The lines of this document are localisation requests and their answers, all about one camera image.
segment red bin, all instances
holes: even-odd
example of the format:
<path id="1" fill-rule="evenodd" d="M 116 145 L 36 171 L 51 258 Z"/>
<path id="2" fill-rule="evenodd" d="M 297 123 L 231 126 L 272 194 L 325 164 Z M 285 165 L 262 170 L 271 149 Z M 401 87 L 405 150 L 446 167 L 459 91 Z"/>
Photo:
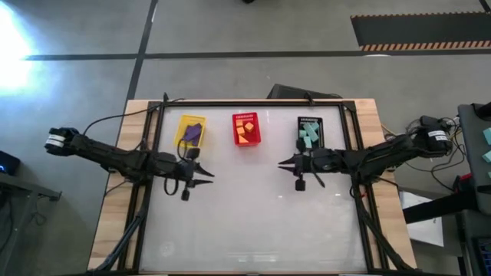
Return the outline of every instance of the red bin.
<path id="1" fill-rule="evenodd" d="M 244 135 L 242 137 L 247 140 L 246 143 L 239 142 L 238 128 L 241 127 L 238 126 L 239 121 L 242 121 L 242 128 L 244 130 Z M 247 123 L 253 125 L 250 131 L 246 129 Z M 256 112 L 233 114 L 232 126 L 233 139 L 237 146 L 254 146 L 261 143 L 261 131 L 259 130 L 259 119 Z"/>

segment wooden table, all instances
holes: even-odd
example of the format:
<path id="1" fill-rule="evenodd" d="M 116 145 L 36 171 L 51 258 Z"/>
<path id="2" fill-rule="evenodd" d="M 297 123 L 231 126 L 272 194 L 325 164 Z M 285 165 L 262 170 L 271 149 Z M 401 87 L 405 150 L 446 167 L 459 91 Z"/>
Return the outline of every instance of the wooden table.
<path id="1" fill-rule="evenodd" d="M 373 99 L 343 99 L 353 100 L 356 103 L 358 112 L 358 120 L 361 128 L 361 135 L 364 146 L 372 146 L 377 143 L 384 142 L 384 135 L 381 129 L 381 122 L 377 113 L 377 106 Z M 139 110 L 147 109 L 148 102 L 151 100 L 130 100 L 127 105 L 126 113 L 133 113 Z M 123 123 L 118 137 L 117 146 L 130 150 L 133 149 L 141 139 L 143 132 L 143 124 L 147 113 L 139 113 L 133 116 L 124 117 Z M 150 128 L 150 137 L 153 137 L 155 130 L 153 122 Z M 348 124 L 350 132 L 353 131 L 352 126 Z M 394 180 L 392 173 L 386 172 L 383 177 L 385 179 Z M 119 174 L 112 174 L 108 180 L 107 189 L 123 182 L 123 177 Z M 397 188 L 386 182 L 377 182 L 373 184 L 375 201 L 381 222 L 382 232 L 387 240 L 392 244 L 396 252 L 413 268 L 416 267 L 413 249 L 411 247 L 409 235 L 407 233 L 406 222 L 400 206 Z M 114 246 L 120 240 L 124 232 L 124 224 L 127 217 L 128 204 L 130 201 L 131 184 L 124 184 L 120 188 L 111 192 L 110 196 L 104 199 L 99 218 L 97 231 L 92 247 L 91 257 L 88 268 L 96 268 L 106 256 L 113 250 Z M 131 268 L 134 255 L 134 244 L 137 239 L 137 232 L 133 235 L 130 248 L 128 251 L 126 267 Z M 370 236 L 371 250 L 374 256 L 374 263 L 380 264 L 378 260 L 377 247 L 373 237 Z"/>

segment yellow bin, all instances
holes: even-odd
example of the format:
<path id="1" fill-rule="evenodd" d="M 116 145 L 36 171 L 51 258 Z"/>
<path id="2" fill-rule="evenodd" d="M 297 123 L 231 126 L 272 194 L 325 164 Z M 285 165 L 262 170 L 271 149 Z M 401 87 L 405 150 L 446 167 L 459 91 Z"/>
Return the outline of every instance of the yellow bin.
<path id="1" fill-rule="evenodd" d="M 176 146 L 179 145 L 179 141 L 183 138 L 184 133 L 186 132 L 186 128 L 188 126 L 194 126 L 197 123 L 201 123 L 201 125 L 203 126 L 201 128 L 201 135 L 199 136 L 199 142 L 197 146 L 200 147 L 201 142 L 203 141 L 203 134 L 205 133 L 206 118 L 201 116 L 187 115 L 187 114 L 181 116 L 181 120 L 179 121 L 179 126 L 177 127 L 176 137 L 174 138 L 174 145 Z M 186 143 L 188 148 L 195 147 L 191 142 L 184 142 L 184 141 L 181 142 L 180 146 L 185 147 Z"/>

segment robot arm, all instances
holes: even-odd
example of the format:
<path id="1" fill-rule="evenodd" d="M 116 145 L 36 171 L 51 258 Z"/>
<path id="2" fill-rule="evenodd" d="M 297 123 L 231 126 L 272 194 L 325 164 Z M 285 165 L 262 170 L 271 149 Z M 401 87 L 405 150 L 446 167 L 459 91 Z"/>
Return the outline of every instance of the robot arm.
<path id="1" fill-rule="evenodd" d="M 314 173 L 321 186 L 325 184 L 317 173 L 344 173 L 355 177 L 360 184 L 371 184 L 386 169 L 398 167 L 416 157 L 441 157 L 452 150 L 448 138 L 450 126 L 444 120 L 421 117 L 420 125 L 410 133 L 392 137 L 392 139 L 360 150 L 314 149 L 304 154 L 301 141 L 297 147 L 300 151 L 292 158 L 280 162 L 280 166 L 298 177 L 295 188 L 305 190 L 303 173 Z"/>
<path id="2" fill-rule="evenodd" d="M 211 183 L 208 180 L 193 179 L 194 172 L 213 176 L 205 171 L 195 160 L 199 149 L 189 149 L 181 160 L 171 153 L 155 153 L 149 150 L 124 150 L 107 145 L 79 134 L 74 128 L 51 128 L 50 136 L 44 145 L 46 151 L 56 156 L 76 155 L 96 162 L 109 171 L 115 169 L 130 182 L 161 176 L 186 183 L 181 199 L 189 199 L 188 188 Z"/>

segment green block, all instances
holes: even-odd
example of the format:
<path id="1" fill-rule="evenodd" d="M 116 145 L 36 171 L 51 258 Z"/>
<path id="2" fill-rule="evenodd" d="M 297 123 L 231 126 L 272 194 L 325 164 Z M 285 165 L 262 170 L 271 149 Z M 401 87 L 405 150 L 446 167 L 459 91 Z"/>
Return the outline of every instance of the green block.
<path id="1" fill-rule="evenodd" d="M 486 138 L 486 141 L 488 142 L 488 145 L 491 146 L 491 127 L 487 130 L 484 130 L 483 133 L 484 133 L 484 138 Z"/>
<path id="2" fill-rule="evenodd" d="M 304 137 L 304 142 L 305 142 L 305 148 L 306 149 L 311 149 L 312 148 L 312 142 L 310 141 L 310 137 L 305 136 Z"/>
<path id="3" fill-rule="evenodd" d="M 318 128 L 319 128 L 319 124 L 318 124 L 317 122 L 315 122 L 315 123 L 311 123 L 311 124 L 310 124 L 310 126 L 312 127 L 312 129 L 313 129 L 314 131 L 317 131 L 317 130 L 318 130 Z"/>
<path id="4" fill-rule="evenodd" d="M 483 155 L 483 158 L 485 159 L 486 162 L 491 163 L 491 150 Z"/>
<path id="5" fill-rule="evenodd" d="M 304 123 L 304 130 L 307 131 L 307 134 L 312 142 L 319 140 L 319 136 L 317 136 L 317 133 L 315 133 L 315 131 L 312 129 L 310 123 Z"/>

